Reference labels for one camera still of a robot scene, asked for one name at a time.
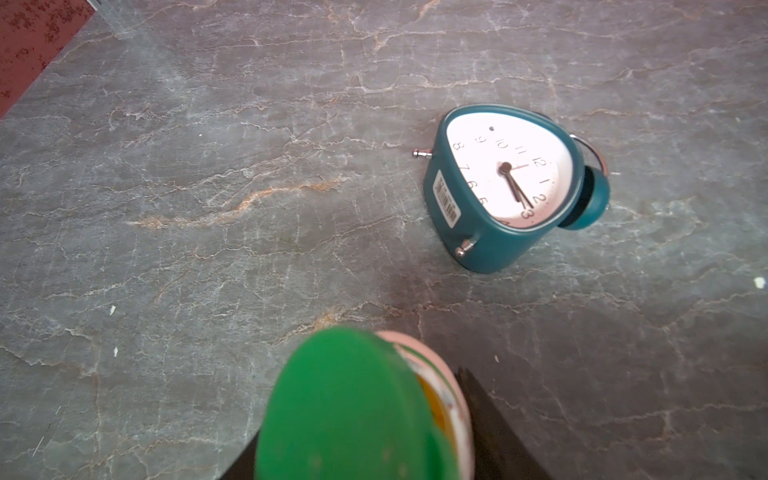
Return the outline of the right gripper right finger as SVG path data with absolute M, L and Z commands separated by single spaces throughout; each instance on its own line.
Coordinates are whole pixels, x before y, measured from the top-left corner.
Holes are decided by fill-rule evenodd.
M 551 475 L 527 450 L 471 371 L 461 367 L 456 378 L 471 416 L 474 478 L 550 480 Z

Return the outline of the green cap white pill bottle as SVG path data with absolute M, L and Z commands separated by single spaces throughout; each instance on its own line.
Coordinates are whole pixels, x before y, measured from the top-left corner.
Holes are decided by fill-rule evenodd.
M 472 479 L 471 414 L 432 349 L 332 327 L 290 356 L 268 400 L 256 479 Z

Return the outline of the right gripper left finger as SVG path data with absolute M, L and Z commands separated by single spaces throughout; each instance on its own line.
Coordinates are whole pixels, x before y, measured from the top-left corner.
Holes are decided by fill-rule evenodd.
M 254 480 L 259 432 L 245 447 L 237 459 L 221 475 L 220 480 Z

